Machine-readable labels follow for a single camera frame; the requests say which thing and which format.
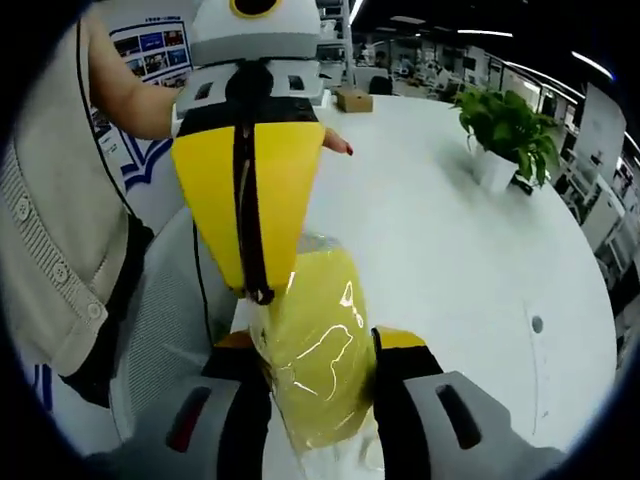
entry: ceiling light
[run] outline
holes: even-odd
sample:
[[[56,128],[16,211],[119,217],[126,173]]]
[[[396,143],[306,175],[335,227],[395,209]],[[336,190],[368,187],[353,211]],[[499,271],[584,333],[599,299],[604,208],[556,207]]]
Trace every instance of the ceiling light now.
[[[353,5],[353,10],[351,10],[351,15],[349,15],[349,25],[356,21],[356,17],[358,16],[358,13],[360,13],[363,3],[364,0],[356,0],[356,3]]]
[[[529,90],[533,90],[536,93],[540,93],[540,87],[534,85],[533,83],[529,83],[526,80],[523,80],[522,83],[524,83],[524,86],[527,87]]]
[[[558,90],[556,87],[552,87],[551,85],[549,85],[548,83],[543,83],[542,86],[548,90],[551,90],[553,92],[556,92],[558,95],[560,95],[561,97],[566,98],[567,100],[569,100],[571,103],[577,105],[578,101],[575,98],[571,98],[569,95],[567,95],[566,93],[561,92],[560,90]]]
[[[563,88],[566,88],[567,90],[569,90],[571,93],[573,93],[574,95],[577,95],[578,97],[582,98],[584,100],[585,96],[583,94],[581,94],[579,91],[574,90],[573,88],[571,88],[569,85],[565,85],[564,83],[562,83],[560,80],[556,80],[553,77],[550,77],[549,75],[546,75],[542,72],[539,72],[537,70],[534,70],[533,68],[529,68],[529,67],[525,67],[524,65],[519,65],[517,63],[514,62],[504,62],[505,65],[508,65],[510,67],[516,67],[516,68],[521,68],[522,70],[526,70],[527,72],[531,72],[531,73],[535,73],[536,75],[540,75],[541,77],[546,78],[547,80],[551,80],[553,83],[557,83],[558,85],[560,85]]]
[[[513,37],[513,33],[492,32],[490,30],[458,30],[458,33],[471,33],[477,35],[495,35],[497,37]]]
[[[580,55],[579,53],[576,53],[576,52],[571,52],[571,55],[576,57],[578,60],[582,60],[587,65],[592,66],[593,68],[598,70],[600,73],[604,73],[607,77],[609,77],[609,80],[614,80],[613,73],[611,73],[609,70],[604,68],[599,63],[596,63],[593,60],[591,60],[590,58],[587,58],[584,55]]]
[[[633,138],[631,138],[631,135],[629,135],[629,132],[624,132],[624,136],[627,137],[627,139],[629,139],[632,145],[636,147],[636,150],[640,152],[640,147],[638,147],[638,144],[636,143],[636,141]]]
[[[426,20],[420,20],[419,18],[413,18],[413,17],[404,17],[402,15],[396,15],[395,17],[391,17],[391,20],[393,20],[394,22],[411,23],[412,25],[422,25],[423,23],[427,23]]]

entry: office ceiling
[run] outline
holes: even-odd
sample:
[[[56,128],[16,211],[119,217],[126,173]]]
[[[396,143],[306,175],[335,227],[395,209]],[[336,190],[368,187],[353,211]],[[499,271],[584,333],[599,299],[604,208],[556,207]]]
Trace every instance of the office ceiling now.
[[[421,25],[394,16],[425,20]],[[453,45],[476,45],[504,60],[544,72],[584,92],[588,82],[623,108],[630,133],[640,140],[635,116],[640,88],[635,85],[632,7],[622,0],[364,0],[353,24],[356,33],[413,36]],[[382,32],[379,28],[395,28]],[[458,29],[508,32],[513,38],[458,34]],[[615,75],[610,81],[571,55],[576,51]]]

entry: human arm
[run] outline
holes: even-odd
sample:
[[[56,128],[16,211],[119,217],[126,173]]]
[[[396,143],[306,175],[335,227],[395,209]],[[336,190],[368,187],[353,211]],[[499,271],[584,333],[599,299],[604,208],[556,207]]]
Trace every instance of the human arm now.
[[[171,111],[180,90],[142,82],[120,57],[95,11],[87,14],[87,24],[91,103],[136,138],[171,137]],[[353,154],[351,146],[330,128],[324,146],[337,153]]]

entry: clear plastic wrap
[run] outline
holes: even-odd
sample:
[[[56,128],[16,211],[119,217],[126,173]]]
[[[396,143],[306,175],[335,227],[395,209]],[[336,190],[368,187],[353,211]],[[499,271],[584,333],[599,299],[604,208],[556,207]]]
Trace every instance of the clear plastic wrap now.
[[[380,470],[380,455],[371,456],[378,440],[369,413],[375,352],[349,254],[332,239],[304,234],[286,290],[255,308],[251,337],[270,366],[274,398],[307,478],[343,477],[339,464],[349,452],[362,467]]]

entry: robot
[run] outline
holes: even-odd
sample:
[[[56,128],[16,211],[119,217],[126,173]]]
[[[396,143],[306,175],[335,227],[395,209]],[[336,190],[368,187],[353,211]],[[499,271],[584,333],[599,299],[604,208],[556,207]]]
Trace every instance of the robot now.
[[[262,306],[291,281],[324,138],[310,102],[323,90],[319,30],[313,0],[205,0],[197,68],[174,106],[172,155],[195,224],[226,285]],[[443,372],[423,342],[370,335],[386,478],[535,478],[561,459],[519,438],[509,412]],[[121,478],[262,478],[271,399],[261,365],[250,344],[217,344],[200,376],[90,460]]]

